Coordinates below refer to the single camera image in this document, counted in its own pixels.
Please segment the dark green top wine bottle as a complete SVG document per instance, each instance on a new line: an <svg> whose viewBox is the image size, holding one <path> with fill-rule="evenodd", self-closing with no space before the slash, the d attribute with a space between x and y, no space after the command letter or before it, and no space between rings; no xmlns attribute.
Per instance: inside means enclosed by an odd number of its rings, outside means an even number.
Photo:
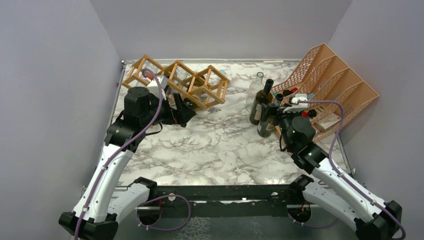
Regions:
<svg viewBox="0 0 424 240"><path fill-rule="evenodd" d="M283 98L284 95L282 93L278 93L275 96L273 103L262 103L260 105L261 115L257 127L257 133L260 137L267 138L271 135L273 129L275 128L273 121L276 119L277 111L281 105Z"/></svg>

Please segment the green wine bottle beige label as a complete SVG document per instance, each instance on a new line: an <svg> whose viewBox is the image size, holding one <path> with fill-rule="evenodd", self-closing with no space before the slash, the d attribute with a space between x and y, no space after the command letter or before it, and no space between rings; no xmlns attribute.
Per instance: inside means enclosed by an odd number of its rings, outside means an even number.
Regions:
<svg viewBox="0 0 424 240"><path fill-rule="evenodd" d="M268 105L273 100L271 94L273 84L274 81L271 78L267 79L263 89L259 90L254 96L249 115L249 120L253 125L258 125L261 120L262 104Z"/></svg>

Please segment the clear glass bottle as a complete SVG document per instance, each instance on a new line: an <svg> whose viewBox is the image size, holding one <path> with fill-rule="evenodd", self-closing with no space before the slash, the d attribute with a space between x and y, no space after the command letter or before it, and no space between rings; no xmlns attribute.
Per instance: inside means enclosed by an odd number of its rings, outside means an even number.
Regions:
<svg viewBox="0 0 424 240"><path fill-rule="evenodd" d="M245 108L248 113L251 112L256 93L259 90L262 90L264 88L263 77L264 77L263 72L257 72L255 75L255 79L249 85L246 102L245 102Z"/></svg>

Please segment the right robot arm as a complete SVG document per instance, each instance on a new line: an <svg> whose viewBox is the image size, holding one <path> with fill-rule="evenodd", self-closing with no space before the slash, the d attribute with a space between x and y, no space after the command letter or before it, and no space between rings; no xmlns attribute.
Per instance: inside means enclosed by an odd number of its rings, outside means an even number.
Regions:
<svg viewBox="0 0 424 240"><path fill-rule="evenodd" d="M348 225L359 240L392 240L398 231L407 236L401 224L402 207L385 201L358 183L314 141L316 133L308 117L289 112L289 107L261 105L261 120L272 117L281 131L281 151L291 154L294 163L307 174L290 184L289 199L311 202Z"/></svg>

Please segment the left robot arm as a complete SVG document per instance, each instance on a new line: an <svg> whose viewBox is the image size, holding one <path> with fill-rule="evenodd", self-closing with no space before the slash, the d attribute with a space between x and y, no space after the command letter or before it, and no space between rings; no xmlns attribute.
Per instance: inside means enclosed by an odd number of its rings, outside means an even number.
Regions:
<svg viewBox="0 0 424 240"><path fill-rule="evenodd" d="M77 205L63 212L58 223L75 239L112 240L120 222L141 204L157 200L157 183L137 180L118 198L112 199L124 168L132 159L146 131L152 125L185 127L196 115L175 93L176 108L165 94L152 93L147 87L132 87L124 97L124 109L107 131L98 166Z"/></svg>

